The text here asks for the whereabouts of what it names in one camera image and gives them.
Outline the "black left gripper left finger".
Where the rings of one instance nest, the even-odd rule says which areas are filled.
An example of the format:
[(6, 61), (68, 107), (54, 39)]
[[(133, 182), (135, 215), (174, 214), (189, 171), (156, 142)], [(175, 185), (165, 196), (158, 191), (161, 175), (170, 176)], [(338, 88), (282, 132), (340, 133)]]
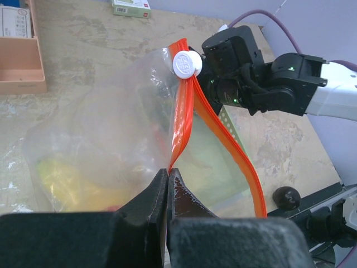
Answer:
[(163, 267), (167, 171), (114, 212), (1, 216), (2, 267)]

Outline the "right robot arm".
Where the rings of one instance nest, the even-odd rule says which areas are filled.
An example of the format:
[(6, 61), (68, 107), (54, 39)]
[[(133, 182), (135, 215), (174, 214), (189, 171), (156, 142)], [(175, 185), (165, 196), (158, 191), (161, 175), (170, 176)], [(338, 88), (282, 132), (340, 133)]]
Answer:
[(281, 111), (356, 120), (356, 66), (289, 52), (265, 62), (248, 26), (202, 44), (201, 89), (215, 113), (242, 107), (251, 115)]

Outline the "yellow banana bunch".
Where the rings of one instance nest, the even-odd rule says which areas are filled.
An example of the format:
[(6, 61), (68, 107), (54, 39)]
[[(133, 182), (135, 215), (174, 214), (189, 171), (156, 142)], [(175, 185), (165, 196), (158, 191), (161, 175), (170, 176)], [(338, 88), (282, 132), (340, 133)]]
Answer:
[(109, 206), (123, 206), (132, 198), (125, 188), (102, 188), (84, 179), (75, 167), (58, 160), (41, 161), (37, 174), (56, 212), (106, 211)]

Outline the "red apple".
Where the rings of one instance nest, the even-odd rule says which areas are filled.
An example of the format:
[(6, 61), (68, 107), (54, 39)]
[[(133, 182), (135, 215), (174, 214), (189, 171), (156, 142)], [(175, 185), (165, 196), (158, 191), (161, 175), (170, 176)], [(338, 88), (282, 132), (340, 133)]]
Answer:
[(111, 205), (106, 209), (106, 211), (107, 212), (115, 212), (115, 211), (119, 210), (121, 207), (122, 207), (121, 205)]

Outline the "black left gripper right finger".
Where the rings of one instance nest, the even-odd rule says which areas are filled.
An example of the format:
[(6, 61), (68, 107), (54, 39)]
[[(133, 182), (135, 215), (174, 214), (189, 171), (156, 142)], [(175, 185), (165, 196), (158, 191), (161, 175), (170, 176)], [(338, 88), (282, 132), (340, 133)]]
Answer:
[(290, 220), (219, 218), (186, 187), (168, 179), (167, 248), (172, 267), (313, 267), (306, 240)]

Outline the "clear zip bag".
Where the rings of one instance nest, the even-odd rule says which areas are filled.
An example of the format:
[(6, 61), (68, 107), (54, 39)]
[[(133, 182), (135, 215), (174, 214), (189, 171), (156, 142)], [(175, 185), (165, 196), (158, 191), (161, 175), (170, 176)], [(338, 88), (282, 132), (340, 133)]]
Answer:
[(149, 52), (28, 130), (23, 151), (39, 210), (55, 212), (37, 174), (41, 161), (61, 161), (84, 179), (102, 188), (125, 188), (134, 198), (160, 169), (177, 169), (197, 113), (231, 154), (251, 194), (208, 209), (220, 217), (266, 217), (262, 186), (235, 128), (215, 114), (199, 86), (201, 66), (198, 53), (180, 39)]

